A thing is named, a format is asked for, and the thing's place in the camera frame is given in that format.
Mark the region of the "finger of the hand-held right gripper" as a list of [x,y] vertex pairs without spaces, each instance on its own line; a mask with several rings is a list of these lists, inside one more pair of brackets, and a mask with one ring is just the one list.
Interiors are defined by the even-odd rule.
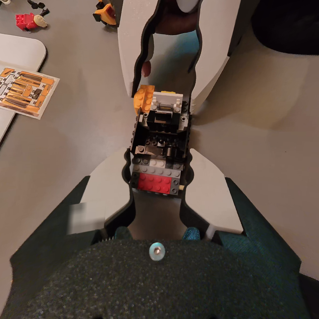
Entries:
[[149,39],[157,0],[124,0],[118,33],[118,45],[125,87],[129,97],[134,97],[141,81],[142,65],[149,53]]
[[229,59],[227,54],[240,3],[240,0],[204,0],[200,3],[197,31],[201,46],[189,104],[192,115],[199,111]]

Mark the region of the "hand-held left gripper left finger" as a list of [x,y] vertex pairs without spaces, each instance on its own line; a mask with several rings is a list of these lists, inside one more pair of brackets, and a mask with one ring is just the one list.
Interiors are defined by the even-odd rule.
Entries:
[[91,173],[81,199],[81,225],[118,228],[134,221],[130,165],[130,150],[120,149]]

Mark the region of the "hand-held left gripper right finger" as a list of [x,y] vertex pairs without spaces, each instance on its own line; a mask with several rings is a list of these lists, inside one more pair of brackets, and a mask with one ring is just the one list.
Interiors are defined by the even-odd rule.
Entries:
[[196,228],[200,239],[216,231],[242,234],[243,226],[221,170],[195,149],[189,150],[180,219]]

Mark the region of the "orange black lego car body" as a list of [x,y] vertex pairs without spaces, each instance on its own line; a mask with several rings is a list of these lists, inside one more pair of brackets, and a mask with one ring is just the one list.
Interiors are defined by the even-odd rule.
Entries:
[[133,98],[137,115],[130,152],[133,189],[178,196],[189,150],[191,114],[182,94],[141,85]]

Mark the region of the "orange black lego car section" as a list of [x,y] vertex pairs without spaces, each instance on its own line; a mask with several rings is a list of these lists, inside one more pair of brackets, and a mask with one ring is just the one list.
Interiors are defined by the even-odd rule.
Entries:
[[95,21],[104,25],[116,26],[115,8],[108,0],[99,0],[93,13]]

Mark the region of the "black lego part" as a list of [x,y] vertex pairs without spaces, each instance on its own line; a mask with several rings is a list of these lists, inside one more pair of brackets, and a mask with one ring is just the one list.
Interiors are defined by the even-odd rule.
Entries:
[[34,2],[32,0],[27,0],[33,10],[42,10],[39,14],[40,16],[44,17],[50,13],[49,9],[43,2]]

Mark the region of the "red lego figure part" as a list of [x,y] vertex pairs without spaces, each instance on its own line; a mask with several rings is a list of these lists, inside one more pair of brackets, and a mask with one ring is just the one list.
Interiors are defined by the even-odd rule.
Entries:
[[37,14],[16,14],[15,15],[16,26],[23,31],[30,31],[37,28],[46,28],[48,26],[45,19]]

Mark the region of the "orange lego sticker sheet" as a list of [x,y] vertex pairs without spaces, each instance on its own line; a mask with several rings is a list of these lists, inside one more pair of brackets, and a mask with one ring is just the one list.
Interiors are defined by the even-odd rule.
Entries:
[[0,108],[41,119],[60,79],[12,66],[0,67]]

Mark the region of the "person's right hand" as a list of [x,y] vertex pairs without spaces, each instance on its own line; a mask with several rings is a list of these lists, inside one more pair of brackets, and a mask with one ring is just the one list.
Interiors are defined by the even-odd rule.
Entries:
[[155,27],[156,34],[179,35],[192,32],[197,26],[197,12],[185,15],[176,13],[163,13]]

